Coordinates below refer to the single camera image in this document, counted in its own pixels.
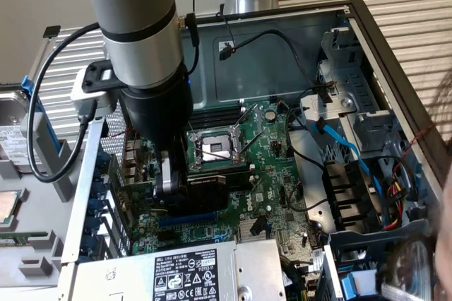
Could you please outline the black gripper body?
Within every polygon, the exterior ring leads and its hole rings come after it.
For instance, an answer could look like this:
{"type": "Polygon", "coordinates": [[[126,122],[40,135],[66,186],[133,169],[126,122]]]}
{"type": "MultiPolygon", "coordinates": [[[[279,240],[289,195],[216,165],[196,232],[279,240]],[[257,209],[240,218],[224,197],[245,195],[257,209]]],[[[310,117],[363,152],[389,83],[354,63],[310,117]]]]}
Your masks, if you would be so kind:
{"type": "Polygon", "coordinates": [[[151,89],[122,88],[131,124],[159,151],[167,151],[181,136],[193,112],[193,98],[185,67],[151,89]]]}

